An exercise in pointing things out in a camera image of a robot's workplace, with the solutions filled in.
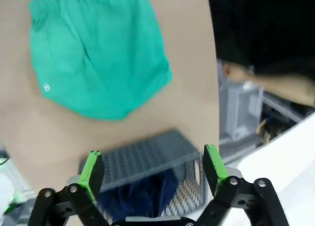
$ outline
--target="brown table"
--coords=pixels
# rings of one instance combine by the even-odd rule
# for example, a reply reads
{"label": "brown table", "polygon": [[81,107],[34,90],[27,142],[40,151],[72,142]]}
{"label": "brown table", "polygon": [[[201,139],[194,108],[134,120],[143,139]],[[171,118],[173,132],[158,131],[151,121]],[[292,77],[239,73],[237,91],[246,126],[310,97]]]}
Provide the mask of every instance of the brown table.
{"label": "brown table", "polygon": [[173,82],[121,122],[86,119],[45,100],[31,66],[30,0],[0,0],[0,139],[37,190],[60,190],[91,150],[179,129],[196,147],[219,143],[218,81],[208,0],[151,0]]}

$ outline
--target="plastic basket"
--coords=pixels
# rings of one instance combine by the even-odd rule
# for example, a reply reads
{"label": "plastic basket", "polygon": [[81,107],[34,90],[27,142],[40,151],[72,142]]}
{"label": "plastic basket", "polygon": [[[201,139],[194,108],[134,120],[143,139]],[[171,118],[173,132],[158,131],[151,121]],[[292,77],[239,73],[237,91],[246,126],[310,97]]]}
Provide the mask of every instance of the plastic basket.
{"label": "plastic basket", "polygon": [[[161,216],[184,216],[198,210],[206,202],[206,181],[202,155],[178,131],[172,130],[150,139],[102,154],[105,176],[101,192],[167,169],[173,169],[179,186]],[[81,173],[85,161],[80,164]],[[112,219],[104,212],[105,219]]]}

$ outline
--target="navy blue garment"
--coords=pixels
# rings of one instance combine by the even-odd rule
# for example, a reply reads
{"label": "navy blue garment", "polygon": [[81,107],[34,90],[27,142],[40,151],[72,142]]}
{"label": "navy blue garment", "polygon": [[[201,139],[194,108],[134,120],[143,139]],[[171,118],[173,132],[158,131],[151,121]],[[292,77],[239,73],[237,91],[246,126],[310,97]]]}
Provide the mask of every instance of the navy blue garment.
{"label": "navy blue garment", "polygon": [[177,187],[178,180],[169,169],[103,192],[98,202],[114,221],[124,220],[127,216],[154,218],[160,216],[173,199]]}

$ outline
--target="green shorts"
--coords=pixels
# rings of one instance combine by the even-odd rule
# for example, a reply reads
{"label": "green shorts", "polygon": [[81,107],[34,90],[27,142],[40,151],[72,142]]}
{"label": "green shorts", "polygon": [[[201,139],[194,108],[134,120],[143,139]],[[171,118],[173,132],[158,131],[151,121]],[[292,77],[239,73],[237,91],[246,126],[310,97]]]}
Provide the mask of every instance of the green shorts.
{"label": "green shorts", "polygon": [[172,79],[149,0],[33,0],[31,61],[47,99],[118,120]]}

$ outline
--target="bolt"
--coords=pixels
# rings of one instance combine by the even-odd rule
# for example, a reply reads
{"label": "bolt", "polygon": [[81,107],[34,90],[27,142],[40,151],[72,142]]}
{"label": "bolt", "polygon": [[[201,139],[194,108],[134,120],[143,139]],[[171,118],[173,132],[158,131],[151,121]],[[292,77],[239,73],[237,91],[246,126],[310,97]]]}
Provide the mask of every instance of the bolt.
{"label": "bolt", "polygon": [[262,180],[259,180],[258,181],[258,185],[263,188],[263,187],[266,186],[266,183],[264,181],[262,181]]}
{"label": "bolt", "polygon": [[72,186],[72,187],[70,188],[70,192],[71,192],[71,193],[75,193],[77,190],[78,190],[78,188],[77,188],[76,186]]}
{"label": "bolt", "polygon": [[50,197],[51,196],[51,192],[50,191],[46,191],[44,194],[45,197]]}
{"label": "bolt", "polygon": [[237,180],[235,178],[230,179],[230,184],[237,185]]}

